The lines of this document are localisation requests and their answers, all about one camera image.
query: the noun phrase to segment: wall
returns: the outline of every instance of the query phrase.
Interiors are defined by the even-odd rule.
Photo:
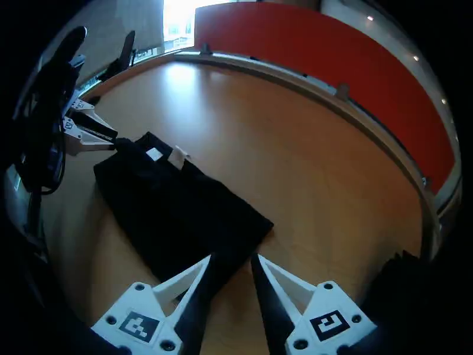
[[[454,156],[432,101],[385,48],[354,28],[290,5],[238,3],[196,11],[196,47],[255,56],[307,73],[332,86],[345,82],[350,97],[374,114],[406,147],[436,193]]]
[[[453,115],[448,102],[442,102],[446,96],[429,63],[406,33],[361,0],[323,0],[320,12],[356,28],[382,45],[404,65],[429,95],[442,119],[455,156],[451,174],[436,197],[437,207],[440,207],[453,194],[461,177],[461,157]],[[368,20],[368,16],[372,16],[374,20]],[[413,56],[417,56],[419,61],[415,61]]]
[[[64,36],[83,25],[88,35],[78,53],[86,56],[78,82],[89,78],[115,60],[126,35],[136,31],[136,49],[160,47],[163,43],[163,0],[94,0],[63,27],[43,54],[47,61]]]

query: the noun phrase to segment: clothing label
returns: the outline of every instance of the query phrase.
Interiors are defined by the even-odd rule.
[[[160,157],[163,156],[163,154],[156,148],[149,149],[149,151],[147,151],[146,154],[148,154],[150,158],[153,159],[154,161],[158,160]]]

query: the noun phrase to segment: screw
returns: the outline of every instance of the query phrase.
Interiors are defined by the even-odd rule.
[[[116,323],[116,318],[113,316],[113,315],[109,315],[107,318],[106,318],[106,321],[108,324],[115,324]]]
[[[129,347],[126,347],[124,345],[121,345],[118,347],[118,350],[120,350],[120,353],[121,354],[124,354],[124,355],[131,355],[131,350]]]
[[[164,351],[173,351],[176,348],[176,345],[170,340],[163,340],[159,346]]]
[[[294,342],[294,344],[292,345],[295,349],[298,349],[298,350],[303,350],[305,349],[307,346],[309,346],[309,343],[307,342],[307,340],[305,339],[298,339]]]
[[[349,351],[350,351],[350,348],[348,347],[348,345],[344,344],[338,347],[338,349],[336,350],[336,353],[337,355],[344,355],[344,354],[348,354]]]

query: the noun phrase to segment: white tag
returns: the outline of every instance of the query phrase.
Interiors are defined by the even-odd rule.
[[[150,158],[153,159],[154,161],[158,160],[160,157],[163,156],[163,154],[156,148],[149,149],[149,151],[147,151],[146,154],[148,154]]]
[[[169,155],[169,158],[167,160],[176,168],[178,168],[179,170],[182,170],[182,167],[184,166],[184,162],[186,161],[186,159],[190,159],[190,155],[187,154],[187,152],[185,152],[178,146],[176,146],[171,152],[171,155]]]

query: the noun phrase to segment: folded black pants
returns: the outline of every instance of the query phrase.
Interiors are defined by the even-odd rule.
[[[163,154],[156,162],[146,154],[153,147]],[[172,148],[149,132],[136,142],[117,139],[116,150],[94,173],[118,224],[161,281],[213,254],[213,296],[273,223],[191,162],[174,167]]]

